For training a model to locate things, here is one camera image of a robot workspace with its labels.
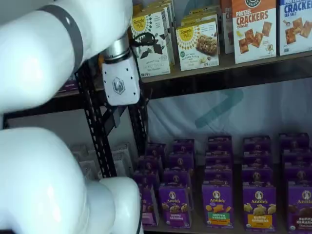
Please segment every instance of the pretzel crackers box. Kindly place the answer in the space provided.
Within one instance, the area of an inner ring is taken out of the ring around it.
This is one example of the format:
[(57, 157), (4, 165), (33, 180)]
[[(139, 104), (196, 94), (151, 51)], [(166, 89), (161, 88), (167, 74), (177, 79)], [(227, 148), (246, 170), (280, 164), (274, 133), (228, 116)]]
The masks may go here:
[(172, 228), (191, 228), (188, 189), (185, 185), (162, 183), (159, 188), (163, 218)]
[(233, 228), (232, 187), (204, 181), (202, 184), (205, 223), (211, 228)]
[(154, 188), (152, 185), (138, 184), (143, 203), (142, 224), (143, 226), (156, 227), (159, 223), (159, 213)]
[(232, 1), (221, 0), (224, 49), (226, 54), (234, 52)]
[(312, 50), (310, 0), (279, 0), (279, 54)]
[(176, 29), (181, 71), (219, 65), (215, 19)]
[(235, 63), (276, 56), (276, 3), (232, 0)]

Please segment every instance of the cardboard box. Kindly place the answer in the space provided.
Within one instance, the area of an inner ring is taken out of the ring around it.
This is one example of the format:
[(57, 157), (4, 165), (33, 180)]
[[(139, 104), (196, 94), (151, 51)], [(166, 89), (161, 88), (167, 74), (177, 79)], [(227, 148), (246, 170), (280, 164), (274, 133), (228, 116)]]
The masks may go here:
[(279, 54), (312, 50), (312, 5), (306, 0), (279, 0)]
[(219, 65), (214, 19), (176, 29), (181, 71)]
[(159, 223), (159, 212), (152, 185), (138, 184), (141, 201), (143, 204), (142, 224), (144, 227), (157, 227)]
[(172, 228), (189, 229), (192, 225), (188, 189), (176, 183), (162, 183), (159, 199), (165, 223)]
[(234, 208), (230, 184), (215, 185), (209, 181), (204, 181), (202, 193), (207, 226), (211, 228), (233, 228)]
[[(152, 8), (132, 18), (131, 31), (135, 38), (141, 33), (155, 36), (155, 44), (136, 47), (135, 54), (142, 78), (168, 74), (171, 72), (170, 40), (168, 35), (166, 14), (162, 8)], [(152, 37), (140, 37), (137, 41), (151, 40)]]
[(226, 54), (234, 52), (232, 1), (221, 0), (224, 49)]
[(276, 2), (232, 0), (235, 63), (276, 56)]

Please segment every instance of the product label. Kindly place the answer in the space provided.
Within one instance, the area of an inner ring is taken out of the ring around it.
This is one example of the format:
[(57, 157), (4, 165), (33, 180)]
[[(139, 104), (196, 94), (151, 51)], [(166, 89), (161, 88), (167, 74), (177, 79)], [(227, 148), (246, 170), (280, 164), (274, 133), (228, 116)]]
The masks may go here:
[(276, 5), (271, 0), (232, 0), (235, 62), (276, 56)]

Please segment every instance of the cookie image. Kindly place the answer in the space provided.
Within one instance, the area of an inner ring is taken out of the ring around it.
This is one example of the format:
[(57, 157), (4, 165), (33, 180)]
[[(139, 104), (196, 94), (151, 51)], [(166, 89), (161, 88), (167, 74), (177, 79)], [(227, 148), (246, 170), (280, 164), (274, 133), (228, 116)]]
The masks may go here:
[(239, 50), (240, 50), (240, 53), (241, 53), (241, 54), (244, 54), (244, 53), (246, 53), (246, 52), (249, 51), (249, 49), (248, 49), (248, 43), (247, 43), (247, 41), (246, 41), (245, 38), (239, 40), (239, 41), (238, 41), (238, 44), (239, 44)]
[(207, 211), (212, 211), (213, 209), (212, 209), (212, 207), (211, 207), (210, 205), (207, 205), (207, 206), (206, 206), (206, 210), (207, 210)]
[(270, 207), (268, 208), (268, 215), (272, 215), (276, 212), (276, 205), (270, 204)]
[(251, 44), (254, 42), (254, 31), (253, 29), (249, 29), (245, 32), (246, 43)]

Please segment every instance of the purple annie's box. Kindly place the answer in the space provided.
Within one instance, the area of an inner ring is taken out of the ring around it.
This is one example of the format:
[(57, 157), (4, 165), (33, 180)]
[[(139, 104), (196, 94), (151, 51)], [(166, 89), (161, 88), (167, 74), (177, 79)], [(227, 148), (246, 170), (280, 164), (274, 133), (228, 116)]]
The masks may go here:
[(152, 185), (138, 184), (141, 201), (143, 203), (142, 224), (143, 226), (156, 227), (159, 223), (159, 212)]
[(192, 152), (193, 154), (195, 154), (194, 139), (174, 140), (173, 152)]
[(281, 149), (308, 148), (310, 143), (307, 133), (280, 133), (279, 144)]
[(244, 151), (271, 151), (271, 139), (269, 136), (256, 136), (244, 138)]
[(163, 183), (159, 188), (163, 218), (172, 228), (191, 228), (188, 189), (176, 183)]
[(181, 169), (179, 167), (166, 168), (163, 174), (163, 182), (186, 185), (189, 190), (190, 209), (193, 210), (194, 202), (190, 171)]
[(232, 187), (228, 181), (221, 184), (215, 185), (209, 181), (202, 184), (205, 223), (211, 228), (233, 228)]
[(159, 189), (159, 174), (157, 170), (136, 170), (133, 175), (133, 180), (137, 184), (153, 184), (154, 189)]
[(232, 150), (232, 137), (231, 136), (210, 136), (208, 137), (208, 152), (211, 151), (229, 151)]

